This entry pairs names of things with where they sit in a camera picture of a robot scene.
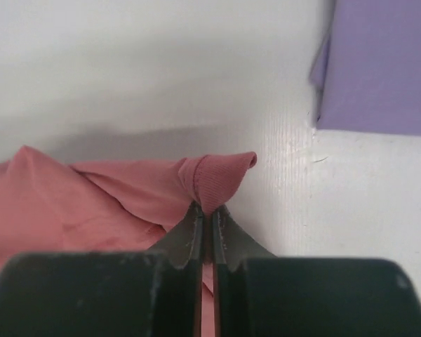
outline cloth fold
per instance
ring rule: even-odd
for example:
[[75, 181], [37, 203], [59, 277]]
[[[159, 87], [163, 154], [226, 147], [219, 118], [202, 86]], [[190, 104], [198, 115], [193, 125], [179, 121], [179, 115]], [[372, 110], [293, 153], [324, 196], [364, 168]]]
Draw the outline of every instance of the cloth fold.
[[[227, 202], [256, 160], [247, 152], [68, 166], [22, 147], [0, 164], [0, 269], [22, 251], [147, 249], [192, 201], [206, 215]], [[214, 332], [211, 277], [205, 266], [203, 336]]]
[[310, 79], [317, 128], [421, 136], [421, 0], [337, 1]]

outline purple cloth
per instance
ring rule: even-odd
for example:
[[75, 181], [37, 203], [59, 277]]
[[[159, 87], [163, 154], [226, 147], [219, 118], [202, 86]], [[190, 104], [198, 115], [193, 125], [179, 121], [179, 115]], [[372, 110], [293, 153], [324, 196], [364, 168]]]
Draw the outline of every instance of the purple cloth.
[[421, 136], [421, 0], [338, 1], [311, 80], [317, 128]]

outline folded purple cloth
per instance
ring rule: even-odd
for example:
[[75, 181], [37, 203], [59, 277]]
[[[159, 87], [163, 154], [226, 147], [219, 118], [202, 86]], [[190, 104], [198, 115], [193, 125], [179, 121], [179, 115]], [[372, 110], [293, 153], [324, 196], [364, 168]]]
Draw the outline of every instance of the folded purple cloth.
[[421, 0], [338, 1], [311, 80], [317, 128], [421, 136]]

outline pink towel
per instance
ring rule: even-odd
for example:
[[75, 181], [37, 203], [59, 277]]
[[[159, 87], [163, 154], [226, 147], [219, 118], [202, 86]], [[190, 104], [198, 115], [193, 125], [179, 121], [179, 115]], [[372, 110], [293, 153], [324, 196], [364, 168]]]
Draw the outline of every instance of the pink towel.
[[[253, 152], [180, 161], [63, 165], [30, 147], [0, 164], [0, 269], [22, 251], [143, 250], [200, 203], [228, 201]], [[213, 336], [212, 272], [203, 281], [203, 336]]]

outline pink cloth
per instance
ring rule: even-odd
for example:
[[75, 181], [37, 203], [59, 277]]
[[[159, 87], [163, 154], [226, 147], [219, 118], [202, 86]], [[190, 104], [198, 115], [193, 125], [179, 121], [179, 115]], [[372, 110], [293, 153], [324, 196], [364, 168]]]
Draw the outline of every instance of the pink cloth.
[[[0, 164], [0, 269], [22, 251], [143, 250], [200, 203], [228, 201], [253, 152], [180, 161], [63, 165], [30, 147]], [[203, 336], [214, 336], [212, 272], [205, 266]]]

